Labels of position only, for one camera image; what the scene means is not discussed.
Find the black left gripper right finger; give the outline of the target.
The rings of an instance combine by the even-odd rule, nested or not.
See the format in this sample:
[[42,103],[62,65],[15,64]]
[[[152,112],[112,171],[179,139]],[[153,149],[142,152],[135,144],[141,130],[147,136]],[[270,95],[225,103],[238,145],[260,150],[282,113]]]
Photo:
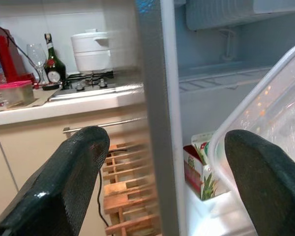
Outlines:
[[257,234],[295,236],[295,162],[279,146],[247,130],[231,130],[224,141]]

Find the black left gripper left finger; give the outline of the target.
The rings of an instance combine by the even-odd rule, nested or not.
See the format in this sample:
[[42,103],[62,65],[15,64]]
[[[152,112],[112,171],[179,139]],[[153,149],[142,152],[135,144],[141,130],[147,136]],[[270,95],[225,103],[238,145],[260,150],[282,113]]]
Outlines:
[[88,126],[63,141],[0,214],[0,236],[77,236],[110,138]]

